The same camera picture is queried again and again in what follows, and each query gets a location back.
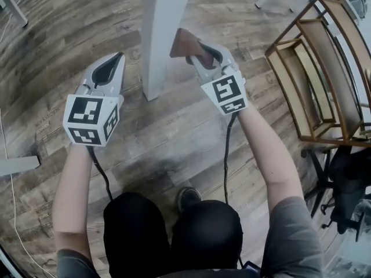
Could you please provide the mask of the person's left forearm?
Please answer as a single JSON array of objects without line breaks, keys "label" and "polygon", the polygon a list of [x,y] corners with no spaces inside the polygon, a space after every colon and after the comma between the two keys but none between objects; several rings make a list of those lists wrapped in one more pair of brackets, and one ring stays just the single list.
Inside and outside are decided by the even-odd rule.
[{"label": "person's left forearm", "polygon": [[91,260],[87,213],[92,158],[87,147],[73,144],[68,152],[53,200],[56,250],[73,250]]}]

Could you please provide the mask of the black office chair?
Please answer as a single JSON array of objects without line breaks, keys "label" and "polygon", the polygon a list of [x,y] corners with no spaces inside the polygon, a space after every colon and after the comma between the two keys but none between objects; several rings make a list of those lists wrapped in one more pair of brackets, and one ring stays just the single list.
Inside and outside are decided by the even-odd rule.
[{"label": "black office chair", "polygon": [[353,220],[352,215],[361,200],[371,199],[371,195],[366,194],[366,188],[371,186],[371,148],[353,152],[352,146],[341,145],[334,155],[330,148],[324,149],[323,153],[326,155],[325,165],[321,166],[313,149],[301,151],[302,158],[310,157],[317,175],[315,187],[304,195],[304,200],[315,198],[312,217],[318,210],[326,214],[332,207],[330,222],[322,224],[322,228],[335,222],[341,235],[353,229],[357,242],[365,227],[365,212],[361,212],[357,220]]}]

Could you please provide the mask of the person's right black shoe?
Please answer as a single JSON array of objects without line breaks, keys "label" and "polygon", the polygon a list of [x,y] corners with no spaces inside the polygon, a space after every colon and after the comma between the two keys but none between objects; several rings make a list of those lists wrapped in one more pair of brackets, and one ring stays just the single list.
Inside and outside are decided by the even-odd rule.
[{"label": "person's right black shoe", "polygon": [[186,209],[198,204],[202,201],[201,194],[192,187],[181,188],[177,195],[177,207],[179,213],[183,213]]}]

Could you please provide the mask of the person's black trousers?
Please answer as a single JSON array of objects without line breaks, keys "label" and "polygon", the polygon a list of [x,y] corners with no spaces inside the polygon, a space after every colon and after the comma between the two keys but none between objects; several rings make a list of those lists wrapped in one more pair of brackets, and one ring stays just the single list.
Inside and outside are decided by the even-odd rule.
[{"label": "person's black trousers", "polygon": [[104,246],[112,278],[235,269],[242,242],[238,213],[219,200],[202,200],[181,213],[171,239],[159,208],[139,193],[125,192],[104,209]]}]

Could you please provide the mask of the person's dark grey t-shirt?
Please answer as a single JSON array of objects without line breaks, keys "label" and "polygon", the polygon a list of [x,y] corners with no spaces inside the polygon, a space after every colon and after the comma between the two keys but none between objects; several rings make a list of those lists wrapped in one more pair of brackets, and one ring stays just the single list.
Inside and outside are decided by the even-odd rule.
[{"label": "person's dark grey t-shirt", "polygon": [[[72,250],[57,253],[57,278],[100,278],[93,264]],[[184,270],[159,278],[253,278],[246,269]],[[324,278],[323,254],[304,200],[289,197],[270,215],[259,278]]]}]

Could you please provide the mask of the person's right forearm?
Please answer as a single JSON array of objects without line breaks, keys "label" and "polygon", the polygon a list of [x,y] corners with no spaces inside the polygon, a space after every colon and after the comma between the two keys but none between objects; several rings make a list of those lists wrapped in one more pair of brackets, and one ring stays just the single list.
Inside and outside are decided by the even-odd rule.
[{"label": "person's right forearm", "polygon": [[238,119],[264,178],[268,209],[287,198],[304,199],[296,165],[275,130],[253,106],[239,111]]}]

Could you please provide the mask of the brown cloth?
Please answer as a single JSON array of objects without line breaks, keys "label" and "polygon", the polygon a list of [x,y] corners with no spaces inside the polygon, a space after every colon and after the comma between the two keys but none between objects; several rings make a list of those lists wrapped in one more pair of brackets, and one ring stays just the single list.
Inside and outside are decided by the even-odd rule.
[{"label": "brown cloth", "polygon": [[192,65],[191,56],[195,56],[205,69],[214,68],[214,58],[199,43],[200,39],[187,29],[178,28],[170,51],[170,58],[185,57],[186,62]]}]

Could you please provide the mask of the gold-framed rattan shelf cart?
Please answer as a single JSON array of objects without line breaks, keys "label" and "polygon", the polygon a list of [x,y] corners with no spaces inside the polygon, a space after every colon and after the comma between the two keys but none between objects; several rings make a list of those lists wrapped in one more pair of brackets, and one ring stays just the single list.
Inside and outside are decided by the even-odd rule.
[{"label": "gold-framed rattan shelf cart", "polygon": [[371,112],[371,51],[345,0],[311,0],[265,56],[286,98],[299,139],[330,145],[371,148],[371,122],[362,105],[347,59],[330,30],[334,24],[356,63]]}]

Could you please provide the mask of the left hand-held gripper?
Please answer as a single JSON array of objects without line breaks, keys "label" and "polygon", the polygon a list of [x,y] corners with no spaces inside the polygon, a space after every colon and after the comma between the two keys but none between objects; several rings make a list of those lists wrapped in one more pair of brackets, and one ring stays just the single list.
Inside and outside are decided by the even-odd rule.
[{"label": "left hand-held gripper", "polygon": [[68,95],[64,111],[63,127],[73,144],[107,145],[119,122],[124,71],[122,52],[108,54],[87,67],[75,94]]}]

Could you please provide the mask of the wooden table with white legs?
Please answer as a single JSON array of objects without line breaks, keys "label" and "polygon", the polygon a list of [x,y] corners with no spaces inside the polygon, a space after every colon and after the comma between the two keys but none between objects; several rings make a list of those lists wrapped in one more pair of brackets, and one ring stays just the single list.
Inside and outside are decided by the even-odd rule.
[{"label": "wooden table with white legs", "polygon": [[[169,57],[180,20],[188,0],[143,0],[142,51],[143,93],[147,101],[156,99],[165,78]],[[0,0],[1,7],[9,8],[18,21],[27,19],[14,0]],[[36,156],[0,159],[0,176],[28,171],[38,167]]]}]

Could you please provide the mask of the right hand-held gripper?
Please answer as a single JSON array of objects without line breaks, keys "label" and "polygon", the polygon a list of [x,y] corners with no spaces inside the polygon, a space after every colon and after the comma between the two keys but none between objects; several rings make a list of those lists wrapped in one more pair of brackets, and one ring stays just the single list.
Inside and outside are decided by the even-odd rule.
[{"label": "right hand-held gripper", "polygon": [[237,70],[238,66],[231,52],[225,46],[205,41],[202,41],[202,49],[206,56],[190,56],[200,83],[205,83],[201,85],[202,90],[223,115],[247,108],[246,79]]}]

